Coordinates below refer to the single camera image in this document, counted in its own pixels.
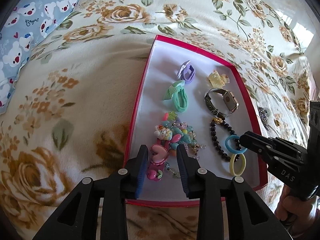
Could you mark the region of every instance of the floral blanket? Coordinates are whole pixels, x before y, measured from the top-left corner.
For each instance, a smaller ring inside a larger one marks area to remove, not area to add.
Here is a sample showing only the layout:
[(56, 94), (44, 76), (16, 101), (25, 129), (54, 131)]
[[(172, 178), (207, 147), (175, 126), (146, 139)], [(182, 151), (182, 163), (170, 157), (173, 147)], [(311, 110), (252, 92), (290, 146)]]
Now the floral blanket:
[[(0, 205), (24, 239), (32, 239), (82, 178), (121, 168), (156, 34), (235, 65), (262, 135), (306, 147), (310, 66), (292, 30), (264, 2), (82, 0), (33, 50), (0, 116)], [(259, 106), (269, 112), (269, 131)], [(270, 175), (259, 192), (273, 210), (281, 188)], [(129, 239), (196, 239), (197, 216), (197, 208), (128, 205)]]

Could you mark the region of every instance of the yellow hair tie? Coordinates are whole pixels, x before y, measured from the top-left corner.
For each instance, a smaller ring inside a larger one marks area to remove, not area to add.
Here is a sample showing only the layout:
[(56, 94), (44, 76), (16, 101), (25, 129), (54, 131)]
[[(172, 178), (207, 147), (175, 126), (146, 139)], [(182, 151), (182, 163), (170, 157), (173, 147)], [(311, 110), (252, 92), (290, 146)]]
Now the yellow hair tie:
[(237, 174), (235, 173), (235, 168), (234, 168), (235, 158), (236, 158), (236, 154), (232, 154), (231, 159), (230, 159), (230, 164), (229, 164), (229, 170), (230, 170), (230, 173), (232, 176), (241, 176), (242, 173), (244, 172), (245, 166), (246, 166), (245, 156), (244, 156), (244, 154), (240, 154), (240, 158), (242, 159), (242, 166), (241, 166), (239, 173), (237, 173)]

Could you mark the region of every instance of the mint green bow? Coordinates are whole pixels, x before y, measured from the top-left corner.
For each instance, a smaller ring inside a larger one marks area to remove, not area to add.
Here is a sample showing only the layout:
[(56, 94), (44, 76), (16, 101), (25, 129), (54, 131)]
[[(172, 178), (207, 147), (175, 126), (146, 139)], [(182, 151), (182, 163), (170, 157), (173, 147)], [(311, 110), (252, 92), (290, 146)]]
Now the mint green bow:
[(184, 80), (173, 83), (166, 91), (163, 100), (172, 99), (173, 104), (178, 112), (185, 112), (188, 108), (189, 101), (184, 90)]

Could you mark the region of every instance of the watch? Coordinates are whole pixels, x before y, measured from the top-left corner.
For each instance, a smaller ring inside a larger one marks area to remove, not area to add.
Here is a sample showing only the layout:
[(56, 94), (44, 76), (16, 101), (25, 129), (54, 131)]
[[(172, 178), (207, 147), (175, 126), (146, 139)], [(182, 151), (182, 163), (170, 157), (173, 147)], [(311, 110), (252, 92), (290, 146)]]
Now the watch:
[[(223, 101), (225, 102), (226, 106), (231, 112), (228, 114), (224, 114), (220, 112), (211, 102), (211, 97), (209, 96), (209, 93), (221, 94), (223, 96)], [(236, 111), (239, 106), (239, 103), (236, 100), (236, 97), (233, 95), (233, 93), (231, 91), (227, 91), (221, 88), (210, 89), (205, 95), (204, 101), (207, 108), (210, 110), (210, 112), (216, 115), (218, 118), (221, 118), (222, 120), (225, 120), (225, 117), (227, 117), (228, 115), (231, 115), (234, 111)]]

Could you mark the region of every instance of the blue pillow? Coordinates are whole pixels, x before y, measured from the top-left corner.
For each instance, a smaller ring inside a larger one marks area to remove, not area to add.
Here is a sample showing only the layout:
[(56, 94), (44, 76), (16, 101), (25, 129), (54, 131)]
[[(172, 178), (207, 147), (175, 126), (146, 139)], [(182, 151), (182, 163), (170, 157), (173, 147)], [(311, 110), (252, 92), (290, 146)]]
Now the blue pillow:
[(56, 29), (79, 0), (20, 0), (0, 32), (0, 114), (14, 93), (31, 50)]

